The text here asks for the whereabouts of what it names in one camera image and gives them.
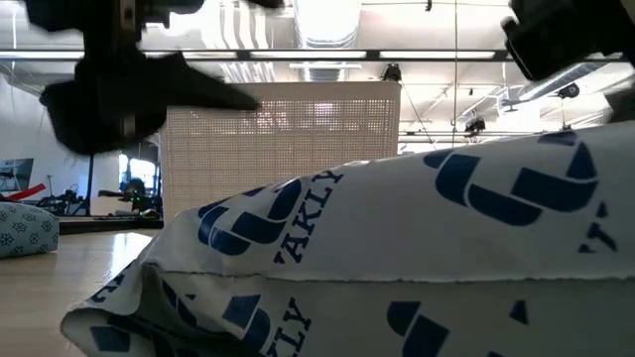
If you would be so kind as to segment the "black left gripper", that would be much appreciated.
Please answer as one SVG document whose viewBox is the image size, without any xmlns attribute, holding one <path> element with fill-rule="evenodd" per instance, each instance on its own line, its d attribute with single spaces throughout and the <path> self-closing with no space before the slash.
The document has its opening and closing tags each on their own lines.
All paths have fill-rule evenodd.
<svg viewBox="0 0 635 357">
<path fill-rule="evenodd" d="M 40 101 L 57 140 L 79 155 L 121 150 L 156 134 L 170 107 L 254 111 L 250 94 L 187 64 L 183 54 L 130 62 L 148 23 L 192 14 L 204 0 L 23 0 L 29 22 L 49 33 L 77 30 L 84 54 L 74 78 L 49 84 Z"/>
</svg>

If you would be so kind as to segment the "light blue floral pouch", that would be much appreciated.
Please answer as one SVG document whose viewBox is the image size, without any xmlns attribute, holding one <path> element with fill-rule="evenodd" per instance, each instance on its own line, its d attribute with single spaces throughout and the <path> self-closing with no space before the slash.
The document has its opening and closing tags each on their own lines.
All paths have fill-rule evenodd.
<svg viewBox="0 0 635 357">
<path fill-rule="evenodd" d="M 59 237 L 55 215 L 32 205 L 0 202 L 0 258 L 56 251 Z"/>
</svg>

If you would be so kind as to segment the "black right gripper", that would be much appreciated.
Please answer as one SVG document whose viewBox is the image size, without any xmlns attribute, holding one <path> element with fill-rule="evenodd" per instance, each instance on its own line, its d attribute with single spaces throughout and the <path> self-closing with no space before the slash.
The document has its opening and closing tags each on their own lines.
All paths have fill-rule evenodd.
<svg viewBox="0 0 635 357">
<path fill-rule="evenodd" d="M 635 66 L 635 0 L 510 0 L 505 47 L 524 76 L 544 80 L 593 54 Z"/>
</svg>

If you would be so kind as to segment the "red background bar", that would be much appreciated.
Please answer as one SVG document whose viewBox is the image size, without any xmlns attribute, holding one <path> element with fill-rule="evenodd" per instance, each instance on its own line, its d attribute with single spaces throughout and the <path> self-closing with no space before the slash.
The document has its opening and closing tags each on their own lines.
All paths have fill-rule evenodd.
<svg viewBox="0 0 635 357">
<path fill-rule="evenodd" d="M 20 201 L 23 200 L 25 198 L 28 198 L 30 196 L 33 196 L 43 190 L 45 190 L 47 187 L 43 184 L 37 184 L 35 186 L 29 187 L 25 190 L 21 190 L 18 191 L 16 193 L 10 194 L 8 196 L 5 195 L 1 195 L 0 194 L 0 198 L 4 199 L 5 201 Z"/>
</svg>

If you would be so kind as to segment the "thin vertical hanging pole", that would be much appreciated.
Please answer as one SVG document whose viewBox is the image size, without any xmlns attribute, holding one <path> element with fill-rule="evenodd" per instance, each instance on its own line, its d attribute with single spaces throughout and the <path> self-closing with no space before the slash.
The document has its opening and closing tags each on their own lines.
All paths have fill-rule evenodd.
<svg viewBox="0 0 635 357">
<path fill-rule="evenodd" d="M 458 90 L 458 0 L 453 0 L 453 81 L 452 81 L 452 116 L 450 147 L 454 148 L 456 136 L 457 90 Z"/>
</svg>

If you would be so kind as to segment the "white bag with blue print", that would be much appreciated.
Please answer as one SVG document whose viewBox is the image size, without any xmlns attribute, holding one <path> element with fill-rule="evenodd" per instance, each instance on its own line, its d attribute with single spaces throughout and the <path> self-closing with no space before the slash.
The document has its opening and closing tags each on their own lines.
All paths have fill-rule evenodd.
<svg viewBox="0 0 635 357">
<path fill-rule="evenodd" d="M 635 357 L 635 122 L 186 210 L 61 330 L 88 357 Z"/>
</svg>

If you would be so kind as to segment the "black overhead frame beam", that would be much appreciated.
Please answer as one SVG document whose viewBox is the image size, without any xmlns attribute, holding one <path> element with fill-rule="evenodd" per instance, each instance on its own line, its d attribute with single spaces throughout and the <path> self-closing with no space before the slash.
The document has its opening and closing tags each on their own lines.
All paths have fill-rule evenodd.
<svg viewBox="0 0 635 357">
<path fill-rule="evenodd" d="M 186 60 L 194 61 L 417 61 L 417 62 L 504 62 L 512 57 L 504 50 L 182 50 Z M 0 50 L 0 60 L 74 61 L 83 51 Z"/>
</svg>

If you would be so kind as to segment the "white perforated plastic basket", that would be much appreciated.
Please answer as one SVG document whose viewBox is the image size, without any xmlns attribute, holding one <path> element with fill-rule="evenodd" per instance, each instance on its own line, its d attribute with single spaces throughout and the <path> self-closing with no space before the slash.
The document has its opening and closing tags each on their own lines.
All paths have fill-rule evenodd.
<svg viewBox="0 0 635 357">
<path fill-rule="evenodd" d="M 160 133 L 165 220 L 256 186 L 397 154 L 396 82 L 240 87 L 259 99 L 259 110 L 169 110 Z"/>
</svg>

